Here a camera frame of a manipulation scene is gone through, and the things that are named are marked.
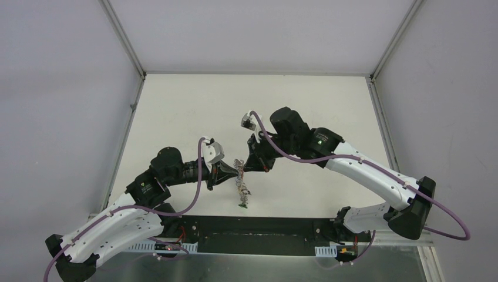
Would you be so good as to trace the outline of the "metal disc keyring holder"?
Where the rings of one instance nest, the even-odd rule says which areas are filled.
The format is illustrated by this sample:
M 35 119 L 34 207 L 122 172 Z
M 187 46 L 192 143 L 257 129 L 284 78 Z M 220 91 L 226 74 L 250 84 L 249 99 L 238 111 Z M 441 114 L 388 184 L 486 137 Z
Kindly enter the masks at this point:
M 247 186 L 244 182 L 244 172 L 243 172 L 244 161 L 243 159 L 234 159 L 233 165 L 234 168 L 237 169 L 239 172 L 239 176 L 235 178 L 235 185 L 240 197 L 240 203 L 246 202 L 248 206 L 248 197 L 251 195 L 251 192 L 247 189 Z

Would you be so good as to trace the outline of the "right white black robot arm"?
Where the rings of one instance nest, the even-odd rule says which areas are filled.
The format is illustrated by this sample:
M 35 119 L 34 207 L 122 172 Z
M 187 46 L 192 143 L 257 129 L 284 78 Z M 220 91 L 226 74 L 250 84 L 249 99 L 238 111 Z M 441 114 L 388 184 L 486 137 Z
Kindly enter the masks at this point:
M 334 219 L 336 238 L 347 241 L 370 230 L 391 230 L 411 240 L 420 238 L 428 218 L 436 183 L 419 180 L 385 167 L 356 150 L 337 133 L 310 128 L 299 113 L 288 107 L 270 116 L 275 133 L 263 132 L 258 115 L 246 113 L 241 127 L 253 131 L 248 140 L 246 172 L 269 172 L 279 157 L 296 156 L 301 163 L 317 159 L 317 166 L 339 173 L 381 197 L 384 202 L 368 207 L 343 207 Z

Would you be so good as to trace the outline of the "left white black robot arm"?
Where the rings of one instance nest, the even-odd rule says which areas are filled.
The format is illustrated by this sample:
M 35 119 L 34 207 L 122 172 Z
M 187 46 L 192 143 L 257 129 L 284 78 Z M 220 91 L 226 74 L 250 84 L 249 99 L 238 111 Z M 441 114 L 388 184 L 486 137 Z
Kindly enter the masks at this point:
M 43 280 L 48 281 L 55 268 L 62 281 L 87 281 L 97 268 L 132 244 L 160 234 L 175 236 L 177 218 L 197 204 L 203 184 L 212 190 L 243 176 L 243 165 L 231 166 L 223 158 L 221 145 L 204 138 L 198 142 L 197 159 L 191 162 L 184 162 L 175 147 L 161 149 L 149 168 L 93 219 L 69 234 L 53 234 L 45 240 L 52 259 Z M 166 202 L 171 196 L 169 188 L 187 183 L 196 184 L 194 197 L 177 211 Z

